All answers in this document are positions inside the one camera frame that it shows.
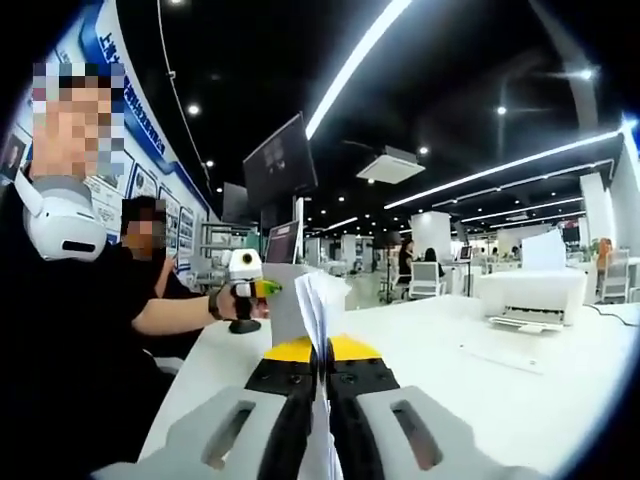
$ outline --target white table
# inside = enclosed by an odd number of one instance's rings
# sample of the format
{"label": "white table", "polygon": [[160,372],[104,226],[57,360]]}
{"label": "white table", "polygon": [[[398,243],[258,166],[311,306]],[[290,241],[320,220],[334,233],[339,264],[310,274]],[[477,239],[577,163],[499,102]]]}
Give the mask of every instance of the white table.
{"label": "white table", "polygon": [[[581,307],[563,332],[527,335],[478,318],[479,300],[443,296],[355,310],[333,323],[375,346],[400,385],[416,385],[469,423],[476,444],[503,464],[553,474],[597,425],[629,358],[636,329]],[[207,328],[174,380],[141,457],[169,426],[228,385],[243,386],[271,347],[270,322],[249,335]],[[535,362],[535,368],[520,368]]]}

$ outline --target white headphones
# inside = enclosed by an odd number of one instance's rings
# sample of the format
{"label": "white headphones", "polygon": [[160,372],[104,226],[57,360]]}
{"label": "white headphones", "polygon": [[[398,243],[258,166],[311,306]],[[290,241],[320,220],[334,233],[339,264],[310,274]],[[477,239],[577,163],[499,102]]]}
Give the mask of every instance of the white headphones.
{"label": "white headphones", "polygon": [[37,178],[33,184],[21,171],[14,181],[24,203],[24,228],[44,260],[98,258],[107,232],[96,217],[91,190],[74,177]]}

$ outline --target cable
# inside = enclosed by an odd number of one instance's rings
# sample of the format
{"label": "cable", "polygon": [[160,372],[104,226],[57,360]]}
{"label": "cable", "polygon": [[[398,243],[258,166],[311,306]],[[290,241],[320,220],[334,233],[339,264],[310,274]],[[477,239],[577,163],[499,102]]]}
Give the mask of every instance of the cable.
{"label": "cable", "polygon": [[598,312],[598,314],[601,317],[614,317],[614,318],[617,318],[618,320],[620,320],[622,322],[623,325],[625,325],[627,327],[637,327],[638,326],[638,325],[634,325],[633,323],[625,322],[624,319],[620,315],[616,315],[615,313],[607,313],[607,312],[603,313],[595,305],[585,305],[585,307],[593,308],[596,312]]}
{"label": "cable", "polygon": [[178,92],[176,91],[176,87],[173,84],[173,76],[171,66],[169,65],[169,57],[167,56],[167,48],[164,44],[164,31],[162,30],[162,8],[160,6],[161,0],[157,0],[158,5],[158,26],[160,27],[160,43],[162,44],[162,53],[164,54],[164,61],[167,66],[167,76],[169,77],[169,83],[171,84],[171,89],[173,90],[173,95],[176,97],[176,103],[178,104],[178,111],[180,112],[180,116],[182,117],[182,121],[184,122],[184,126],[187,129],[187,134],[189,135],[189,139],[191,140],[191,145],[193,146],[193,150],[196,152],[196,157],[198,157],[198,162],[202,166],[202,171],[204,172],[205,177],[207,177],[207,189],[209,193],[213,195],[211,191],[211,178],[209,177],[209,170],[206,168],[204,163],[202,162],[202,158],[200,158],[200,152],[196,147],[196,142],[193,141],[193,136],[191,136],[191,130],[189,130],[189,124],[187,123],[187,118],[184,116],[184,112],[182,111],[182,104],[180,103],[180,97],[178,97]]}

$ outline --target black shirt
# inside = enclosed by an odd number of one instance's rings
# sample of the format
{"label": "black shirt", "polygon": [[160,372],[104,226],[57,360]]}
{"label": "black shirt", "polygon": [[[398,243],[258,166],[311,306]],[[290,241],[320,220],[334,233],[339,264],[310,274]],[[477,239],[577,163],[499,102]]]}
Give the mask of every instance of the black shirt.
{"label": "black shirt", "polygon": [[83,475],[136,460],[164,380],[134,338],[131,322],[153,294],[128,262],[108,244],[94,262],[44,261],[15,187],[4,190],[0,435],[10,463]]}

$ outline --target paper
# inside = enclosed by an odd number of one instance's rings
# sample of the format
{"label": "paper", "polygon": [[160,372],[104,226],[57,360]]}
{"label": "paper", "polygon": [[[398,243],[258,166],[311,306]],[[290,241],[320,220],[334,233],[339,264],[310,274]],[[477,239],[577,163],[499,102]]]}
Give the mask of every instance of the paper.
{"label": "paper", "polygon": [[522,270],[564,270],[567,253],[560,230],[522,240]]}
{"label": "paper", "polygon": [[[328,328],[331,319],[337,318],[344,311],[344,298],[351,290],[344,280],[332,277],[325,272],[313,272],[302,275],[295,280],[296,294],[300,304],[300,312],[304,326],[311,340],[313,348],[318,354],[319,363],[326,365],[328,352]],[[326,379],[319,376],[319,388],[322,401],[319,412],[320,425],[326,430],[326,437],[321,440],[323,445],[314,446],[322,452],[328,471],[324,478],[342,480],[342,468],[335,449],[333,435],[329,431],[329,413],[331,405],[327,398]]]}

